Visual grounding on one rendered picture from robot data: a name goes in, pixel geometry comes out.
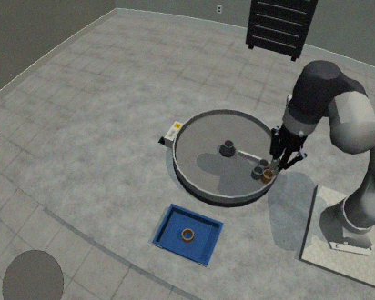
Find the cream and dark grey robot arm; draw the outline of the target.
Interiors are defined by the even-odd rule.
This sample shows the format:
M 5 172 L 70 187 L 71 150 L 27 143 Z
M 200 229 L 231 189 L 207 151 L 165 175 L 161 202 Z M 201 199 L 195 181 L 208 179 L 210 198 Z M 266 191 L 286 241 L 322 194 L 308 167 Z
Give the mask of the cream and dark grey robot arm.
M 324 116 L 338 149 L 350 155 L 370 150 L 360 187 L 327 207 L 319 220 L 330 249 L 370 255 L 375 245 L 375 113 L 363 86 L 332 62 L 312 61 L 303 68 L 286 107 L 282 121 L 291 133 L 310 135 Z

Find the blue crate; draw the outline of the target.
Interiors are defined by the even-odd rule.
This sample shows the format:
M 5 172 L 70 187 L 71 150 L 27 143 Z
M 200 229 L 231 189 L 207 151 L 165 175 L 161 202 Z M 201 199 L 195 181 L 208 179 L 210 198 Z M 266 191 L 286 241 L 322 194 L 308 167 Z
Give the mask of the blue crate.
M 152 243 L 207 267 L 223 224 L 171 204 Z M 194 239 L 190 243 L 182 239 L 182 232 L 187 228 L 194 232 Z

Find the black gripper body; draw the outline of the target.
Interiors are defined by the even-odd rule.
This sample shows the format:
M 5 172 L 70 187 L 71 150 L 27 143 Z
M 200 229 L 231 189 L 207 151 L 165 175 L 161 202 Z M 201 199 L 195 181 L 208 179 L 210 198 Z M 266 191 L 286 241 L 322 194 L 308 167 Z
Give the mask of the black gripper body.
M 290 148 L 290 152 L 298 152 L 303 148 L 303 144 L 305 140 L 307 139 L 307 135 L 304 135 L 302 137 L 299 137 L 298 135 L 295 135 L 291 133 L 283 124 L 281 128 L 279 129 L 279 140 L 282 138 L 285 140 L 284 147 L 286 148 L 287 144 L 291 144 L 292 147 Z M 287 141 L 287 142 L 286 142 Z

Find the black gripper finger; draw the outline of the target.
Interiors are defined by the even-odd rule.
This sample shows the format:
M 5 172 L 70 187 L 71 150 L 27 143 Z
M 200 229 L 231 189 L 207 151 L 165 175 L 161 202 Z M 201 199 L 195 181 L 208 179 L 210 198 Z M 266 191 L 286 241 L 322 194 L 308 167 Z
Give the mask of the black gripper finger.
M 290 152 L 290 148 L 292 147 L 291 144 L 287 144 L 286 146 L 286 149 L 284 151 L 284 155 L 282 156 L 279 164 L 277 165 L 274 173 L 273 173 L 273 177 L 277 174 L 279 174 L 280 170 L 282 170 L 284 168 L 284 170 L 288 169 L 289 167 L 291 167 L 292 165 L 294 165 L 296 162 L 298 161 L 301 161 L 302 159 L 304 159 L 305 157 L 307 157 L 307 154 L 306 153 L 303 153 L 301 147 L 300 147 L 300 150 L 298 151 L 296 157 L 294 157 L 291 161 L 288 162 L 292 152 Z M 288 162 L 288 163 L 287 163 Z
M 270 151 L 269 153 L 273 155 L 272 163 L 269 167 L 269 172 L 274 170 L 279 162 L 280 157 L 282 156 L 283 151 L 285 150 L 285 147 L 283 146 L 285 143 L 285 140 L 280 138 L 279 141 L 279 127 L 276 126 L 273 129 L 271 129 L 271 144 L 270 144 Z

